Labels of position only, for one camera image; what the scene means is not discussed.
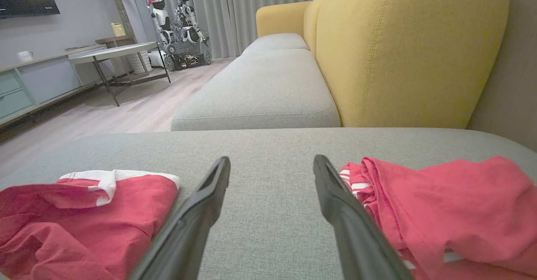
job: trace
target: humanoid robot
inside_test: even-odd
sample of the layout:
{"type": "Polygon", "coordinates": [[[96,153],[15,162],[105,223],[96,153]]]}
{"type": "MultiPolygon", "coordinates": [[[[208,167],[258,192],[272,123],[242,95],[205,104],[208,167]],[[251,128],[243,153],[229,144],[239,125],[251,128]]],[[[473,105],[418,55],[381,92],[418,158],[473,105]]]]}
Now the humanoid robot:
{"type": "Polygon", "coordinates": [[[164,47],[164,67],[169,71],[181,70],[211,63],[211,52],[200,54],[198,43],[207,45],[209,37],[203,34],[196,23],[194,7],[180,0],[175,10],[175,20],[171,22],[165,8],[165,0],[149,0],[148,8],[153,5],[153,24],[164,47]]]}
{"type": "Polygon", "coordinates": [[[167,11],[164,10],[166,6],[165,0],[149,0],[147,8],[153,4],[153,12],[151,12],[151,17],[153,18],[153,24],[157,31],[159,41],[164,46],[175,43],[175,34],[171,28],[171,22],[169,21],[169,16],[167,11]]]}
{"type": "Polygon", "coordinates": [[[182,37],[183,42],[189,41],[193,44],[201,42],[207,45],[209,37],[203,35],[201,29],[198,27],[194,6],[187,5],[186,2],[188,1],[190,0],[179,0],[175,10],[175,24],[178,34],[182,37]]]}

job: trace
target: light blue drawer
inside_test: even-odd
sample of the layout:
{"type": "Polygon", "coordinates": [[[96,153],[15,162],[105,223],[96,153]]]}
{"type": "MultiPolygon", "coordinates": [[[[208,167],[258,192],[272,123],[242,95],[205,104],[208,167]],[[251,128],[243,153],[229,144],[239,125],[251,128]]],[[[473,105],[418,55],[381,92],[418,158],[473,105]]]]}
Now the light blue drawer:
{"type": "Polygon", "coordinates": [[[26,107],[32,106],[24,90],[0,97],[0,118],[6,117],[26,107]]]}
{"type": "Polygon", "coordinates": [[[6,72],[0,75],[0,94],[4,94],[15,89],[19,89],[21,85],[11,72],[6,72]]]}

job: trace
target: yellow cushion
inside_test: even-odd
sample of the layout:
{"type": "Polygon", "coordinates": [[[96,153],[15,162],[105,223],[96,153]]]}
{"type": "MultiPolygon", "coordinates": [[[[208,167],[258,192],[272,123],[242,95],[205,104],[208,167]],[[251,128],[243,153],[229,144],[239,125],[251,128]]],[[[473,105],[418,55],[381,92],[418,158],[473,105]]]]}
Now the yellow cushion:
{"type": "Polygon", "coordinates": [[[314,56],[317,43],[317,16],[324,1],[326,0],[313,0],[304,11],[304,41],[314,56]]]}
{"type": "Polygon", "coordinates": [[[311,1],[261,7],[255,13],[257,37],[276,33],[304,36],[304,10],[311,1]]]}
{"type": "Polygon", "coordinates": [[[465,128],[508,1],[324,1],[316,58],[343,126],[465,128]]]}

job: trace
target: sofa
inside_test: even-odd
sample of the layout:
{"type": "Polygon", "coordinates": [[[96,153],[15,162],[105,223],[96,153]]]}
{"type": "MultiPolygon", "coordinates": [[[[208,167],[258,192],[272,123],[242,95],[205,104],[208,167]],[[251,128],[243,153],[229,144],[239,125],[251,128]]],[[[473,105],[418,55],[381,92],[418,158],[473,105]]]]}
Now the sofa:
{"type": "Polygon", "coordinates": [[[440,28],[426,18],[426,24],[416,22],[416,14],[397,16],[405,4],[428,10],[422,0],[398,0],[401,5],[377,0],[380,6],[358,0],[338,16],[335,7],[344,1],[260,9],[259,39],[179,111],[174,131],[71,142],[0,181],[0,190],[53,183],[73,171],[146,170],[182,179],[175,210],[213,161],[229,156],[229,187],[199,279],[324,280],[343,275],[334,230],[317,199],[316,154],[336,169],[370,156],[416,170],[501,155],[537,183],[537,153],[496,135],[457,129],[468,121],[490,71],[504,0],[431,0],[427,15],[439,21],[436,13],[442,10],[448,18],[440,28]],[[361,37],[366,26],[379,23],[382,31],[361,37]],[[419,42],[413,27],[433,32],[420,31],[419,42]],[[405,29],[401,39],[385,33],[405,29]],[[364,46],[365,53],[350,49],[364,46]]]}
{"type": "Polygon", "coordinates": [[[200,280],[343,279],[334,230],[321,214],[313,159],[336,169],[364,156],[422,169],[502,155],[537,179],[537,154],[498,136],[442,128],[292,128],[111,134],[67,144],[0,181],[52,183],[82,170],[138,169],[182,179],[178,204],[220,156],[229,187],[211,228],[200,280]]]}
{"type": "Polygon", "coordinates": [[[182,106],[172,131],[465,128],[509,0],[313,0],[257,11],[258,39],[182,106]]]}

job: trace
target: table leg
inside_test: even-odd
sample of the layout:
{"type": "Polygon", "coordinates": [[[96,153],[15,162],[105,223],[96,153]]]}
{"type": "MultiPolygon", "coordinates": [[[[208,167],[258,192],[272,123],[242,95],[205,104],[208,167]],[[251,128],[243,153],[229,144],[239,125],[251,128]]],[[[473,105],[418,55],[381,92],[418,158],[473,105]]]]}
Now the table leg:
{"type": "MultiPolygon", "coordinates": [[[[161,49],[159,48],[158,45],[157,45],[157,50],[159,51],[159,55],[161,56],[162,64],[164,65],[164,58],[162,57],[162,52],[161,52],[161,49]]],[[[169,73],[167,72],[166,66],[164,66],[164,71],[166,71],[166,76],[168,77],[168,81],[171,84],[171,79],[169,79],[169,73]]]]}
{"type": "Polygon", "coordinates": [[[149,71],[147,71],[146,62],[143,61],[142,54],[139,53],[139,52],[138,52],[138,58],[140,59],[140,62],[142,62],[143,70],[144,70],[146,73],[149,73],[149,71]]]}
{"type": "Polygon", "coordinates": [[[99,72],[99,76],[101,77],[102,83],[104,83],[104,86],[106,87],[106,91],[110,93],[110,95],[114,98],[115,104],[119,107],[119,103],[117,102],[117,99],[115,98],[114,93],[110,90],[110,86],[108,85],[108,81],[106,81],[106,77],[104,76],[104,73],[102,73],[102,70],[100,69],[99,61],[94,57],[94,65],[97,69],[97,72],[99,72]]]}

